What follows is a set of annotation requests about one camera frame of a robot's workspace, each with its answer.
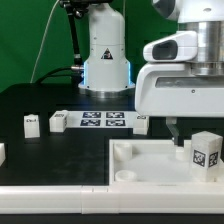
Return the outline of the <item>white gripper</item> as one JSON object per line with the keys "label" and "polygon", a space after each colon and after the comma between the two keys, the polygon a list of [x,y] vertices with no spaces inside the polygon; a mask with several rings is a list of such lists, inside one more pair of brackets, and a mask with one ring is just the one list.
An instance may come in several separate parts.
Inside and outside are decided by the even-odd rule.
{"label": "white gripper", "polygon": [[135,110],[167,117],[176,146],[182,140],[175,117],[224,117],[224,77],[195,75],[190,60],[197,52],[194,31],[179,31],[143,48],[147,63],[137,76]]}

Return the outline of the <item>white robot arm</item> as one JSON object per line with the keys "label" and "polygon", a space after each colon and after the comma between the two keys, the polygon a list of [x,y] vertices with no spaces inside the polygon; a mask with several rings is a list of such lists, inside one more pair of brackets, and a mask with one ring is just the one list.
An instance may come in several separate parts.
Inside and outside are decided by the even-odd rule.
{"label": "white robot arm", "polygon": [[113,0],[59,0],[73,18],[89,15],[90,52],[79,87],[86,93],[135,89],[135,108],[149,117],[224,117],[224,0],[151,0],[150,21],[131,35],[143,60],[136,81],[124,64],[125,30],[116,27]]}

